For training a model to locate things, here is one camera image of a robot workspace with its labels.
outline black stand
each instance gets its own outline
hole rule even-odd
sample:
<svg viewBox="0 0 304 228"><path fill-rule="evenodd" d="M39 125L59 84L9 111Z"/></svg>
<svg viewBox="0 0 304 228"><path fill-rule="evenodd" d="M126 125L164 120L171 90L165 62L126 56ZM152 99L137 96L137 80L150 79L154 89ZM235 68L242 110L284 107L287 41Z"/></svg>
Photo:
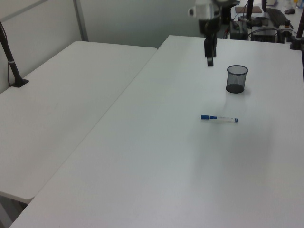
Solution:
<svg viewBox="0 0 304 228"><path fill-rule="evenodd" d="M292 50L303 50L303 40L302 40L302 35L303 35L303 29L304 29L304 10L302 11L302 16L298 28L298 32L296 37L291 37L291 44L290 44L290 49Z"/></svg>
<svg viewBox="0 0 304 228"><path fill-rule="evenodd" d="M204 41L205 47L205 57L207 57L207 65L209 67L213 66L213 57L217 56L216 47L217 47L217 36L216 34L212 34L207 36Z"/></svg>
<svg viewBox="0 0 304 228"><path fill-rule="evenodd" d="M20 88L29 81L26 80L26 79L23 79L20 76L18 68L17 68L16 63L15 63L15 60L13 58L13 55L12 55L11 51L10 51L7 38L6 38L4 30L2 28L3 28L3 26L0 22L0 41L1 41L1 44L2 44L2 47L3 47L3 50L5 52L6 58L8 59L9 66L10 66L10 68L11 68L13 74L14 74L14 77L15 77L15 83L12 84L11 86Z"/></svg>
<svg viewBox="0 0 304 228"><path fill-rule="evenodd" d="M199 31L201 34L205 34L206 39L204 41L205 57L207 57L207 65L213 66L213 57L217 56L217 32L220 30L221 16L220 7L218 11L214 12L214 18L210 20L199 20Z"/></svg>

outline pen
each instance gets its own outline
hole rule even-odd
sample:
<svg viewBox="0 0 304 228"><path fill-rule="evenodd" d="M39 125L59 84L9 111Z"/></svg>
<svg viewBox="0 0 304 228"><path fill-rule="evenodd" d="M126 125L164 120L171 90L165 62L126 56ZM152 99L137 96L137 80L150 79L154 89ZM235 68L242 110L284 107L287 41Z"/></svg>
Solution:
<svg viewBox="0 0 304 228"><path fill-rule="evenodd" d="M212 115L201 115L200 118L202 120L218 120L218 121L225 121L225 122L233 122L237 123L237 118L230 118L230 117L220 117L220 116L212 116Z"/></svg>

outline white wall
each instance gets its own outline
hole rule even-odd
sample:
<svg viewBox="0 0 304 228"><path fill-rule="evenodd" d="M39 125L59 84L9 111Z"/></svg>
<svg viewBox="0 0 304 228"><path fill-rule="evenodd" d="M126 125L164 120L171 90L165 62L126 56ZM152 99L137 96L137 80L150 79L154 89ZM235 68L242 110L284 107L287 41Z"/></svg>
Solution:
<svg viewBox="0 0 304 228"><path fill-rule="evenodd" d="M81 40L73 0L48 0L2 24L22 77ZM7 59L0 46L0 93L7 88Z"/></svg>
<svg viewBox="0 0 304 228"><path fill-rule="evenodd" d="M89 41L158 48L169 35L201 37L195 0L78 0Z"/></svg>

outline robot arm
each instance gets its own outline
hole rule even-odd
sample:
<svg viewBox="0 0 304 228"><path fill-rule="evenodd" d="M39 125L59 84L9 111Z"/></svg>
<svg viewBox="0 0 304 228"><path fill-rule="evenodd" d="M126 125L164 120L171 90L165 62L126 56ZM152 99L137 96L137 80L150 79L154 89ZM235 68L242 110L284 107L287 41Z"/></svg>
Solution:
<svg viewBox="0 0 304 228"><path fill-rule="evenodd" d="M205 34L205 57L208 66L213 66L216 57L217 36L221 26L221 7L232 4L235 0L196 0L195 6L188 10L190 17L199 20L199 31Z"/></svg>

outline black pole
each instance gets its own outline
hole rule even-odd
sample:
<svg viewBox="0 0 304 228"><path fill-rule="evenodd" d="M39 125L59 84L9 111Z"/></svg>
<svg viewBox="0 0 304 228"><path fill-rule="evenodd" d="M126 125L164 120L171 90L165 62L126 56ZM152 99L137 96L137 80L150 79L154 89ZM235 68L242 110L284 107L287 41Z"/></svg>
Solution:
<svg viewBox="0 0 304 228"><path fill-rule="evenodd" d="M10 68L11 68L13 74L14 74L14 77L15 77L15 83L12 84L11 86L20 88L29 81L26 80L26 79L23 79L19 74L19 71L18 71L18 68L16 66L15 60L13 58L13 55L12 55L11 51L10 51L9 44L8 44L7 38L5 36L4 28L1 24L1 21L0 21L0 42L2 44L2 47L3 47L3 50L5 52L6 58L8 59L9 66L10 66Z"/></svg>
<svg viewBox="0 0 304 228"><path fill-rule="evenodd" d="M298 32L296 34L296 37L291 37L291 44L290 49L292 50L301 50L303 49L303 41L302 41L302 35L304 30L304 10L302 11L301 20L299 23Z"/></svg>

